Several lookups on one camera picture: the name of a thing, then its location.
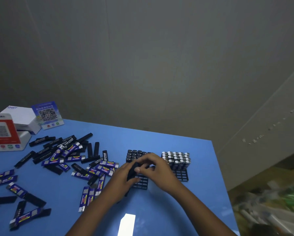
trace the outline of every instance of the gray wall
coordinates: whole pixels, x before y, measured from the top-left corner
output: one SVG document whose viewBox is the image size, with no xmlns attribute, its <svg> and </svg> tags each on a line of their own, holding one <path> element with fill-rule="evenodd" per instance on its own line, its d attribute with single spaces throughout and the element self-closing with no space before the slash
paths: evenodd
<svg viewBox="0 0 294 236">
<path fill-rule="evenodd" d="M 228 189 L 287 157 L 225 151 L 293 72 L 294 0 L 0 0 L 0 110 L 212 140 Z"/>
</svg>

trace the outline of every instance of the person's right hand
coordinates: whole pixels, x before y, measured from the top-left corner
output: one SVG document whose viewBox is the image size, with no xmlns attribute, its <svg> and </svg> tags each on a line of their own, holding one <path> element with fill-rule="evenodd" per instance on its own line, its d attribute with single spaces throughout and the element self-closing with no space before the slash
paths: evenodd
<svg viewBox="0 0 294 236">
<path fill-rule="evenodd" d="M 137 174 L 141 173 L 151 179 L 160 189 L 171 194 L 173 190 L 178 189 L 181 182 L 176 178 L 170 169 L 168 163 L 154 153 L 146 154 L 137 159 L 137 163 L 143 164 L 141 167 L 136 167 Z M 155 167 L 145 169 L 150 164 Z"/>
</svg>

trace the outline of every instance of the forearm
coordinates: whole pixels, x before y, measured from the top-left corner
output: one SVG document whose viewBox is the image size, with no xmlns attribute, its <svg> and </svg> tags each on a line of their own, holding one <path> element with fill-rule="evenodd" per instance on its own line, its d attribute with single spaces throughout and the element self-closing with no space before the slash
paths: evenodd
<svg viewBox="0 0 294 236">
<path fill-rule="evenodd" d="M 205 236 L 235 235 L 203 202 L 183 184 L 171 193 L 192 222 L 196 232 Z"/>
<path fill-rule="evenodd" d="M 93 232 L 111 206 L 109 201 L 104 198 L 102 192 L 86 207 L 85 211 L 80 215 L 66 236 L 93 235 Z"/>
</svg>

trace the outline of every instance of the white box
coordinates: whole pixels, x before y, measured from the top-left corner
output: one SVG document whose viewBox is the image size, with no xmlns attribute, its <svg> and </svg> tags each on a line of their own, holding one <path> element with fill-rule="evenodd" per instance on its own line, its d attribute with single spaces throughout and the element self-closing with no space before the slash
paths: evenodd
<svg viewBox="0 0 294 236">
<path fill-rule="evenodd" d="M 11 115 L 17 130 L 37 134 L 41 129 L 32 108 L 8 106 L 1 113 L 9 113 Z"/>
</svg>

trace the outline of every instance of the qr code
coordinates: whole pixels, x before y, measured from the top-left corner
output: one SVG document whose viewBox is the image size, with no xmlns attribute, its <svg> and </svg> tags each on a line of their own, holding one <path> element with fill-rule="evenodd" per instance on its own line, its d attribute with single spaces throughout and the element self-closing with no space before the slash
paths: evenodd
<svg viewBox="0 0 294 236">
<path fill-rule="evenodd" d="M 57 115 L 54 111 L 54 108 L 47 108 L 47 109 L 40 110 L 39 114 L 40 114 L 43 122 L 57 119 Z"/>
<path fill-rule="evenodd" d="M 7 129 L 7 126 L 0 125 L 0 138 L 10 138 L 11 135 Z"/>
</svg>

